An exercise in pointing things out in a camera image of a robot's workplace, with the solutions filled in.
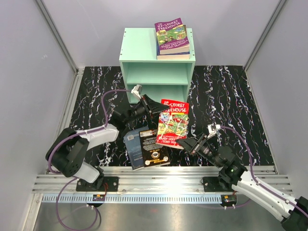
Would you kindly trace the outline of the red 13-storey treehouse book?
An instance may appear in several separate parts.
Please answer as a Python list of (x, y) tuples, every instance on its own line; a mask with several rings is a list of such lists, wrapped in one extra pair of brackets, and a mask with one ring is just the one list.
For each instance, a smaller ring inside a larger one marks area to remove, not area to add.
[(169, 108), (159, 115), (156, 144), (183, 150), (176, 140), (187, 138), (189, 123), (189, 104), (162, 99)]

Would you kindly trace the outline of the black back-cover book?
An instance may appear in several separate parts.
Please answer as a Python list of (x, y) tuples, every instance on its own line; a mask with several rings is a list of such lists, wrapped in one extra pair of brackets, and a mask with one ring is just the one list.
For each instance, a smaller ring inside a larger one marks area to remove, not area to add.
[(139, 132), (143, 165), (145, 168), (170, 164), (167, 147), (157, 144), (157, 130)]

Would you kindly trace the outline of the dark blue 1984 book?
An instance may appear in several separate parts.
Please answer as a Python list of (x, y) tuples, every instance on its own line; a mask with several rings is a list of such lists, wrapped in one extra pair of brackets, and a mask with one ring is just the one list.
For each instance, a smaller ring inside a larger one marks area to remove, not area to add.
[(143, 127), (131, 130), (123, 138), (131, 162), (132, 170), (144, 168), (139, 132), (147, 129), (148, 127)]

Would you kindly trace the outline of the blue orange sunset book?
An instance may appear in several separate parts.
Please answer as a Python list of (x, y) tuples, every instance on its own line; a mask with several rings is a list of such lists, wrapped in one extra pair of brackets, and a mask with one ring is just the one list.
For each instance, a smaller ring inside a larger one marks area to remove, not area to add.
[(190, 48), (186, 46), (181, 48), (182, 52), (160, 54), (158, 41), (156, 42), (156, 57), (157, 60), (187, 60), (190, 58)]

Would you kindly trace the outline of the purple 117-storey treehouse book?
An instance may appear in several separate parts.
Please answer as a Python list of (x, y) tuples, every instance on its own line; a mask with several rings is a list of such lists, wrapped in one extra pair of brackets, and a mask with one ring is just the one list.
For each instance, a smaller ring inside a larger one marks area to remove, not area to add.
[(190, 43), (186, 26), (181, 18), (158, 22), (154, 26), (160, 55), (189, 52)]

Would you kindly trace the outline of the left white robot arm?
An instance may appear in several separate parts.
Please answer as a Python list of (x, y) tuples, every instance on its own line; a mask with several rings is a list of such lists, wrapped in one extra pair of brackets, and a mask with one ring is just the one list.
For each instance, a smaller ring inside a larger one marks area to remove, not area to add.
[(155, 117), (169, 109), (147, 95), (125, 112), (114, 111), (105, 125), (88, 130), (65, 128), (46, 153), (48, 167), (55, 167), (65, 177), (75, 177), (87, 182), (93, 191), (103, 187), (104, 174), (98, 167), (84, 161), (86, 152), (107, 142), (114, 142), (128, 132), (128, 124), (143, 116)]

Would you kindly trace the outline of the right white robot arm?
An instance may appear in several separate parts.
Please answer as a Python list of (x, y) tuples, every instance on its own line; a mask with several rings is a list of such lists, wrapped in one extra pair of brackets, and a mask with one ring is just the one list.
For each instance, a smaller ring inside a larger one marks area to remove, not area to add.
[(177, 144), (191, 155), (200, 155), (220, 168), (218, 186), (223, 191), (242, 193), (270, 212), (286, 231), (308, 229), (308, 200), (294, 198), (256, 177), (252, 170), (241, 164), (229, 146), (216, 147), (205, 134), (198, 137), (178, 139)]

